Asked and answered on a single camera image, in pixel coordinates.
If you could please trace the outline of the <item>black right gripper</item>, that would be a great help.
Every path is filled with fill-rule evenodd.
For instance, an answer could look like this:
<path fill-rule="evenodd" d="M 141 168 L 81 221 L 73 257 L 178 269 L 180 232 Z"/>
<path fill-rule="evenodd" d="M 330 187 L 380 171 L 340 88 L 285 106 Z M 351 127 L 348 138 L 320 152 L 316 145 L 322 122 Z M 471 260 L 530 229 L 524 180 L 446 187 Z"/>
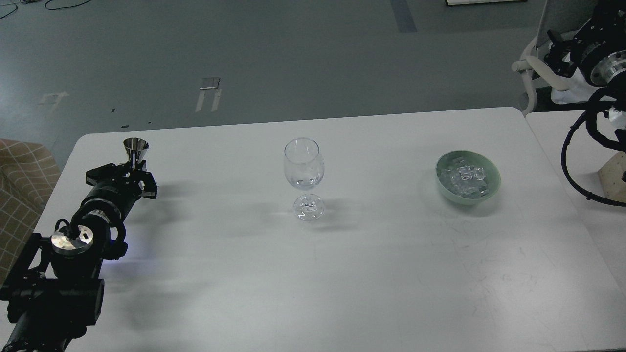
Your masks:
<path fill-rule="evenodd" d="M 579 31 L 548 30 L 544 62 L 560 77 L 580 71 L 593 87 L 625 87 L 626 36 L 624 10 L 596 10 Z"/>

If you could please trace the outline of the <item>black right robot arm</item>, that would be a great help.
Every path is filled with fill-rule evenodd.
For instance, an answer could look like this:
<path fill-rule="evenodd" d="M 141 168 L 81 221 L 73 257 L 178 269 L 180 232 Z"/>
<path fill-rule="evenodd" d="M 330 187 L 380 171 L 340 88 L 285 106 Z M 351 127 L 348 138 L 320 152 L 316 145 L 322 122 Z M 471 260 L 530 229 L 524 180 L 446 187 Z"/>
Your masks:
<path fill-rule="evenodd" d="M 625 128 L 617 127 L 616 140 L 598 129 L 598 117 L 625 113 L 625 4 L 620 1 L 600 1 L 588 22 L 573 36 L 563 40 L 550 30 L 552 47 L 545 62 L 557 76 L 570 78 L 579 70 L 584 80 L 597 87 L 586 105 L 586 110 L 570 127 L 561 149 L 560 162 L 566 180 L 580 194 L 597 203 L 624 207 L 624 202 L 604 198 L 578 185 L 570 176 L 567 151 L 572 138 L 582 125 L 589 136 L 606 149 L 625 151 Z"/>

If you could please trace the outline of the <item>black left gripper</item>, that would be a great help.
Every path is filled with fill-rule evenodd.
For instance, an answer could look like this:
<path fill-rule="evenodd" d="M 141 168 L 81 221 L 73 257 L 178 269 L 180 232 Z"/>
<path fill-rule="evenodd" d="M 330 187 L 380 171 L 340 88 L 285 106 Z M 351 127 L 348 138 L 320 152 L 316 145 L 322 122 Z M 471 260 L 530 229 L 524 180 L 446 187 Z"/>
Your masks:
<path fill-rule="evenodd" d="M 158 185 L 152 173 L 130 169 L 128 163 L 108 163 L 88 170 L 86 183 L 92 190 L 81 202 L 79 222 L 87 215 L 96 214 L 103 215 L 108 225 L 120 225 L 137 200 L 158 196 Z"/>

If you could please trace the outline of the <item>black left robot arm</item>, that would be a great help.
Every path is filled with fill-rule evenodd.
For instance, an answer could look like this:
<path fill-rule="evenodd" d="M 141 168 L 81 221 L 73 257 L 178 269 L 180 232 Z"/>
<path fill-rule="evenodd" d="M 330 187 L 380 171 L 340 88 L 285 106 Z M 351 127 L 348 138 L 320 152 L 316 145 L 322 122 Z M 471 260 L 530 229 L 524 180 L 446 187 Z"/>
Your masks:
<path fill-rule="evenodd" d="M 1 286 L 13 324 L 4 352 L 64 352 L 100 317 L 106 260 L 128 250 L 125 219 L 158 185 L 147 163 L 108 163 L 86 172 L 92 190 L 70 219 L 47 238 L 33 233 Z"/>

